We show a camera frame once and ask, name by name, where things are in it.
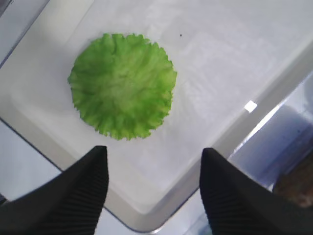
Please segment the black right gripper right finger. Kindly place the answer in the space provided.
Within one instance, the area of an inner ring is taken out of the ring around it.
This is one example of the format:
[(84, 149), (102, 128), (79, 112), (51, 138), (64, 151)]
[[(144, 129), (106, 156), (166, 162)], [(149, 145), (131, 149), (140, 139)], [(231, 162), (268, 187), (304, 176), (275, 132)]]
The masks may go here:
[(200, 194), (214, 235), (311, 235), (313, 212), (274, 195), (214, 148), (201, 154)]

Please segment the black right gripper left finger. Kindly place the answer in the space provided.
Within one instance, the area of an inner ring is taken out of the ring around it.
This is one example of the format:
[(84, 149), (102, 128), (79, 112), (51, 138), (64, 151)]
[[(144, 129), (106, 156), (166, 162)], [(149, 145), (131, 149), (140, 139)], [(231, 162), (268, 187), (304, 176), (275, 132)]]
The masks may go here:
[(109, 184), (106, 146), (95, 146), (57, 177), (0, 208), (2, 235), (92, 235)]

